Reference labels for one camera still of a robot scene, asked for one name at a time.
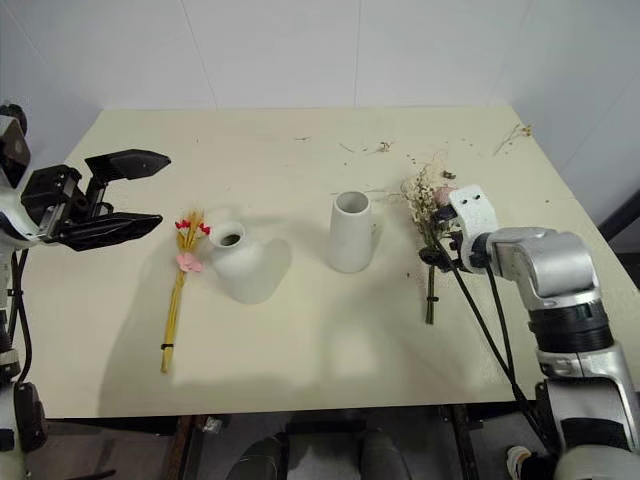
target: wooden table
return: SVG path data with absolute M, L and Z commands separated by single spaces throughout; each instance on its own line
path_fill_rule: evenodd
M 73 252 L 38 247 L 23 285 L 34 344 L 31 381 L 50 417 L 180 415 L 471 403 L 511 399 L 511 389 L 454 278 L 438 273 L 435 325 L 424 323 L 426 269 L 398 195 L 430 164 L 455 183 L 479 184 L 502 226 L 573 231 L 592 248 L 615 336 L 640 378 L 637 290 L 536 144 L 517 138 L 511 108 L 290 111 L 106 111 L 69 164 L 127 148 L 172 164 L 109 186 L 116 210 L 164 222 L 123 245 Z M 389 150 L 377 152 L 380 142 Z M 325 262 L 330 207 L 340 191 L 373 201 L 370 266 L 341 274 Z M 175 277 L 174 220 L 190 207 L 208 222 L 243 222 L 284 239 L 286 277 L 266 303 L 230 299 L 210 268 L 189 274 L 172 371 L 160 373 Z M 207 252 L 203 252 L 206 262 Z M 498 335 L 486 278 L 465 277 Z M 542 378 L 515 285 L 500 281 L 519 382 Z

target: dried stems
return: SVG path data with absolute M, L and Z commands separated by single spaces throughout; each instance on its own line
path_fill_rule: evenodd
M 191 211 L 186 220 L 182 221 L 182 224 L 176 224 L 178 227 L 177 242 L 180 253 L 192 253 L 200 236 L 198 233 L 202 229 L 204 220 L 204 214 L 202 211 Z M 171 359 L 173 358 L 174 341 L 176 334 L 176 325 L 178 322 L 178 311 L 180 309 L 180 299 L 182 298 L 182 287 L 186 280 L 186 272 L 179 270 L 176 275 L 176 282 L 171 292 L 171 303 L 169 305 L 169 315 L 167 318 L 167 325 L 164 331 L 164 343 L 162 344 L 162 367 L 160 370 L 162 373 L 167 373 L 171 365 Z
M 411 219 L 416 225 L 420 236 L 427 249 L 434 254 L 438 253 L 438 247 L 434 238 L 440 239 L 447 231 L 444 224 L 435 224 L 433 217 L 438 210 L 435 194 L 436 187 L 430 182 L 427 165 L 415 177 L 403 182 L 401 191 L 409 204 Z M 427 313 L 425 322 L 433 324 L 435 302 L 435 267 L 429 266 L 429 279 L 427 282 Z

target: floor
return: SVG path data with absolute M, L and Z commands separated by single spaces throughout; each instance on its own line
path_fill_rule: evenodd
M 220 434 L 205 437 L 198 473 L 190 480 L 224 480 L 233 463 L 254 441 L 287 424 L 365 421 L 386 431 L 401 450 L 413 480 L 459 479 L 455 438 L 435 407 L 238 414 Z M 519 414 L 484 422 L 471 433 L 482 479 L 507 478 L 505 448 L 540 448 Z M 97 427 L 55 423 L 42 449 L 28 456 L 31 479 L 65 480 L 115 469 L 115 479 L 160 479 L 170 438 Z M 291 436 L 289 480 L 358 480 L 358 437 L 353 433 Z

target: white ceramic vase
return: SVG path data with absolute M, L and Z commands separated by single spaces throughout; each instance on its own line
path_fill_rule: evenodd
M 333 201 L 329 265 L 339 272 L 364 270 L 373 254 L 371 203 L 362 192 L 344 192 Z
M 240 303 L 255 304 L 271 296 L 275 287 L 270 279 L 265 247 L 247 234 L 240 223 L 214 226 L 209 240 L 213 244 L 213 269 L 231 297 Z

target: debris on table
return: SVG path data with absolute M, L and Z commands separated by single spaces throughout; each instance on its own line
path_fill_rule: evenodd
M 515 126 L 509 132 L 509 135 L 507 135 L 498 144 L 496 149 L 493 151 L 493 156 L 495 157 L 498 153 L 500 153 L 500 150 L 502 150 L 502 147 L 504 147 L 505 145 L 507 145 L 507 144 L 513 145 L 513 141 L 516 138 L 519 138 L 519 137 L 530 137 L 531 135 L 533 135 L 533 127 L 531 125 L 522 125 L 520 123 L 516 123 Z
M 338 145 L 340 145 L 340 147 L 344 148 L 347 152 L 351 152 L 351 153 L 356 153 L 353 149 L 347 147 L 345 144 L 343 143 L 338 143 Z
M 393 142 L 380 142 L 380 146 L 371 153 L 387 153 L 391 149 Z

